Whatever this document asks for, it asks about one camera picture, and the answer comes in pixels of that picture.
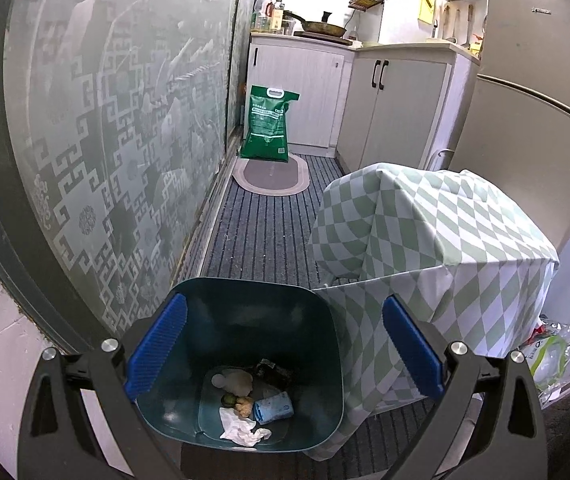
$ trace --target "black cabinet handle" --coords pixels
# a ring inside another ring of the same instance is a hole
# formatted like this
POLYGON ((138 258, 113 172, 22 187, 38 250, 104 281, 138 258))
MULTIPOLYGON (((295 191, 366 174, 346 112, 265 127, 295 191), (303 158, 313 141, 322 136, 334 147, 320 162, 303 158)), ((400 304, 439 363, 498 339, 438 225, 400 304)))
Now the black cabinet handle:
POLYGON ((374 71, 372 72, 371 75, 371 87, 372 88, 376 88, 376 83, 374 83, 374 79, 376 79, 376 68, 380 65, 380 60, 377 59, 376 62, 374 63, 374 71))
POLYGON ((378 89, 379 90, 385 89, 385 85, 383 85, 382 81, 383 81, 383 72, 385 72, 385 67, 387 65, 389 65, 389 61, 385 59, 385 62, 383 63, 383 67, 380 69, 380 77, 378 78, 378 89))

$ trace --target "floor mat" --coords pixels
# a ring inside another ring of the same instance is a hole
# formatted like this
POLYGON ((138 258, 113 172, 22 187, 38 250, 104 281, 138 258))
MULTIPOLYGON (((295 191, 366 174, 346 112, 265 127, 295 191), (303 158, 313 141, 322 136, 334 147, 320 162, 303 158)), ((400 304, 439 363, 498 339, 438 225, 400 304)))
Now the floor mat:
POLYGON ((237 158, 234 179, 255 194, 290 196, 309 187, 309 169, 302 158, 291 153, 288 162, 237 158))
MULTIPOLYGON (((315 288, 318 267, 307 241, 322 192, 342 176, 330 158, 301 156, 310 185, 294 196, 252 194, 231 181, 204 275, 315 288)), ((372 416, 331 459, 303 453, 252 454, 183 445, 181 469, 193 480, 346 480, 388 469, 416 435, 430 400, 372 416)))

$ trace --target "checkered tablecloth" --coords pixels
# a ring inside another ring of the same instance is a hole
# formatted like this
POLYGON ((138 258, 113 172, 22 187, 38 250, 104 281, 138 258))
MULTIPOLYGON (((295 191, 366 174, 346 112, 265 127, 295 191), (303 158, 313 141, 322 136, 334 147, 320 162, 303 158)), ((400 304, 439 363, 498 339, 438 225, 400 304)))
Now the checkered tablecloth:
POLYGON ((345 416, 308 452, 330 458, 373 413, 420 399, 383 327, 399 294, 420 320, 477 354, 504 356, 529 337, 558 266, 556 249, 493 184, 462 171, 374 164, 322 195, 311 246, 318 266, 349 285, 315 292, 332 308, 345 416))

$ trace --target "dark green trash can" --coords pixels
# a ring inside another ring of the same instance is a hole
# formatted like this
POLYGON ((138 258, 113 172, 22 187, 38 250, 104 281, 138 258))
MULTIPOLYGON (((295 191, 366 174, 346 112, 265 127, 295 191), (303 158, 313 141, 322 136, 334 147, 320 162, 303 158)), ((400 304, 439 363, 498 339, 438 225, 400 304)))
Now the dark green trash can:
POLYGON ((338 340, 324 300, 297 286, 221 278, 187 280, 176 292, 187 299, 187 323, 151 391, 137 399, 148 424, 190 444, 253 452, 301 451, 330 437, 342 420, 343 389, 338 340), (267 424, 268 440, 241 448, 219 438, 221 391, 211 377, 263 358, 294 371, 287 389, 294 416, 267 424))

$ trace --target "blue gripper pad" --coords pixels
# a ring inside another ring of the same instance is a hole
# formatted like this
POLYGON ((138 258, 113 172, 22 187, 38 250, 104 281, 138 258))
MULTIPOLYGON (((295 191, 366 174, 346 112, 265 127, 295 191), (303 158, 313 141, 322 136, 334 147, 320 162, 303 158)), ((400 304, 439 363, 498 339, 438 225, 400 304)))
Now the blue gripper pad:
POLYGON ((443 364, 395 296, 383 303, 383 325, 420 393, 439 399, 445 391, 443 364))
POLYGON ((176 294, 160 313, 127 362, 125 392, 132 402, 148 392, 187 321, 187 300, 176 294))

